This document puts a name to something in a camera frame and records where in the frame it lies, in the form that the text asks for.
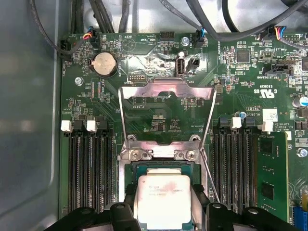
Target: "capacitor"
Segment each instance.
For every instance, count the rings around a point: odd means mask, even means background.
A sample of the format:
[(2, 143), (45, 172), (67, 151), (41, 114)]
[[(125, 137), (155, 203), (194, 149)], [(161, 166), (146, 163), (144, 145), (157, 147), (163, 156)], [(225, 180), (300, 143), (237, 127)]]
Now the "capacitor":
[(241, 120), (244, 120), (247, 117), (247, 113), (246, 112), (236, 112), (234, 114), (235, 117), (240, 117)]
[(302, 206), (303, 210), (308, 212), (308, 185), (302, 188)]
[(109, 52), (97, 54), (93, 60), (90, 60), (90, 68), (103, 78), (109, 78), (117, 72), (117, 60)]
[(293, 106), (294, 107), (306, 107), (306, 106), (308, 106), (308, 97), (306, 97), (306, 96), (296, 97), (293, 100)]
[(308, 151), (305, 148), (299, 148), (296, 153), (299, 157), (306, 157), (308, 155)]

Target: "screw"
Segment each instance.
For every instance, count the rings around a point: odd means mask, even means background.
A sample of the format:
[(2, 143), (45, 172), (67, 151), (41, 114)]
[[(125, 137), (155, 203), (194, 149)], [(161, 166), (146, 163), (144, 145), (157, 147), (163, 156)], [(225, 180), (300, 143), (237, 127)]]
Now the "screw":
[(196, 153), (194, 151), (188, 151), (186, 153), (186, 159), (194, 160), (196, 158)]
[(139, 151), (133, 151), (133, 152), (131, 153), (131, 159), (132, 159), (132, 160), (135, 160), (135, 161), (140, 160), (140, 159), (141, 159), (141, 154), (140, 154), (140, 152), (139, 152)]
[(189, 38), (188, 37), (183, 37), (182, 40), (181, 40), (181, 44), (184, 46), (184, 47), (187, 47), (189, 45)]
[(299, 148), (297, 150), (297, 155), (299, 157), (306, 157), (308, 155), (308, 151), (306, 149), (304, 149), (304, 148)]
[(75, 84), (77, 86), (81, 86), (83, 84), (83, 78), (82, 77), (75, 78)]
[(221, 208), (221, 205), (220, 204), (213, 204), (213, 207), (214, 208)]
[(258, 214), (258, 211), (256, 211), (254, 208), (250, 208), (248, 212), (255, 214), (255, 215)]

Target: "cable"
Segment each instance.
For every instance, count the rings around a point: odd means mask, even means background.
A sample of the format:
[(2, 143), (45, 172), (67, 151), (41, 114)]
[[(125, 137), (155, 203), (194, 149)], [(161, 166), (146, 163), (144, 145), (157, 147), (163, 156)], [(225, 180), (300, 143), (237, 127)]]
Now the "cable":
[(129, 16), (129, 0), (122, 1), (122, 17), (119, 25), (119, 33), (125, 33)]
[(38, 29), (40, 31), (40, 33), (43, 35), (45, 41), (51, 46), (53, 47), (56, 51), (58, 51), (59, 53), (63, 54), (63, 55), (71, 55), (73, 53), (75, 53), (76, 51), (78, 51), (78, 49), (82, 46), (82, 44), (84, 43), (84, 40), (81, 39), (80, 41), (77, 42), (77, 44), (70, 50), (70, 51), (66, 51), (61, 49), (60, 47), (58, 47), (57, 45), (55, 45), (53, 43), (53, 41), (48, 37), (46, 31), (44, 30), (44, 27), (42, 25), (42, 23), (39, 20), (39, 15), (38, 15), (38, 11), (37, 8), (35, 6), (35, 0), (29, 0), (30, 3), (30, 7), (31, 7), (31, 12), (33, 15), (33, 19), (35, 21), (35, 23), (38, 26)]
[(109, 33), (114, 33), (115, 30), (114, 28), (112, 27), (112, 23), (110, 21), (110, 18), (109, 18), (109, 15), (108, 15), (108, 12), (104, 6), (104, 3), (102, 2), (102, 0), (96, 0), (96, 3), (97, 3), (97, 6), (98, 6), (98, 9), (100, 10), (102, 16), (103, 16), (103, 19), (106, 23), (106, 27), (107, 27), (107, 30)]
[(106, 28), (106, 25), (105, 25), (105, 22), (102, 18), (102, 15), (101, 15), (101, 12), (97, 6), (97, 3), (95, 0), (89, 0), (90, 4), (91, 4), (91, 7), (93, 9), (93, 12), (94, 12), (94, 15), (95, 15), (95, 18), (96, 18), (96, 21), (98, 23), (98, 26), (100, 27), (101, 29), (101, 32), (102, 33), (107, 33), (107, 28)]
[(76, 33), (76, 10), (77, 10), (77, 1), (72, 0), (72, 18), (71, 18), (71, 33)]
[(192, 27), (196, 28), (197, 30), (202, 29), (201, 26), (199, 26), (197, 23), (195, 23), (194, 21), (192, 21), (191, 19), (183, 15), (173, 5), (171, 5), (170, 2), (168, 2), (167, 0), (159, 0), (159, 1), (167, 10), (169, 10), (171, 13), (173, 13), (174, 15), (176, 15), (177, 17), (179, 17), (180, 19), (182, 19), (183, 21), (185, 21)]
[(221, 9), (222, 9), (222, 15), (223, 18), (225, 19), (225, 22), (231, 32), (239, 32), (239, 30), (236, 28), (234, 25), (230, 13), (229, 13), (229, 2), (228, 0), (222, 0), (221, 1)]
[(83, 0), (76, 0), (76, 29), (77, 34), (84, 33), (83, 27)]
[[(281, 0), (287, 7), (293, 6), (297, 0)], [(297, 9), (298, 12), (308, 15), (308, 6), (303, 5), (301, 8)]]
[(254, 35), (257, 33), (260, 33), (264, 31), (266, 28), (276, 25), (282, 20), (289, 17), (292, 13), (294, 13), (297, 9), (302, 7), (308, 0), (299, 0), (296, 2), (293, 6), (291, 6), (289, 9), (287, 9), (285, 12), (281, 13), (280, 15), (276, 16), (275, 18), (269, 20), (268, 22), (257, 26), (253, 29), (239, 32), (239, 33), (231, 33), (231, 34), (220, 34), (215, 31), (215, 29), (212, 27), (210, 21), (204, 14), (202, 7), (198, 0), (186, 0), (188, 6), (190, 7), (191, 11), (195, 15), (195, 17), (198, 19), (200, 24), (205, 28), (205, 30), (217, 41), (222, 42), (230, 42), (230, 41), (236, 41), (241, 40), (245, 37), (248, 37), (250, 35)]
[(282, 42), (283, 44), (289, 45), (289, 46), (297, 48), (297, 49), (305, 49), (305, 50), (308, 49), (308, 46), (297, 45), (297, 44), (294, 44), (294, 43), (289, 42), (289, 41), (282, 39), (282, 38), (279, 40), (279, 42)]

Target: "motherboard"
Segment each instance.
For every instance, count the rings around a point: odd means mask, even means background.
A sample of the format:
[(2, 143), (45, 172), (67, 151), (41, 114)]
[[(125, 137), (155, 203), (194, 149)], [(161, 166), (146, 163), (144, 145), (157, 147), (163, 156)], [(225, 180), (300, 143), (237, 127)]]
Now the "motherboard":
[[(283, 36), (303, 44), (306, 37)], [(80, 39), (73, 34), (64, 42)], [(172, 90), (152, 97), (132, 93), (179, 79), (186, 88), (200, 88), (200, 95), (213, 89), (215, 97), (181, 98)], [(198, 32), (100, 34), (96, 45), (86, 41), (64, 59), (61, 81), (60, 217), (81, 206), (103, 211), (147, 169), (174, 167), (202, 183), (212, 201), (215, 188), (237, 213), (258, 206), (294, 224), (308, 185), (306, 51), (260, 35), (218, 42)], [(126, 87), (133, 89), (132, 97), (120, 99), (119, 89)], [(159, 156), (119, 171), (126, 139), (159, 145), (200, 140), (208, 120), (204, 148), (214, 187), (204, 167), (189, 159)], [(191, 224), (185, 227), (190, 230)]]

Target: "integrated circuit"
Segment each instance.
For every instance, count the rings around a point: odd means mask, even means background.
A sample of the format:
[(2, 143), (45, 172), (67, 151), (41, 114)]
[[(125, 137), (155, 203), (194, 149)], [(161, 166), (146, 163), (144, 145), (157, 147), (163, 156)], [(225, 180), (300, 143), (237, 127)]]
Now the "integrated circuit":
[(302, 58), (302, 70), (308, 71), (308, 57)]
[(250, 62), (249, 50), (237, 50), (236, 51), (236, 62), (249, 63)]
[(264, 197), (269, 198), (270, 200), (274, 199), (274, 186), (266, 183), (261, 185), (261, 194)]

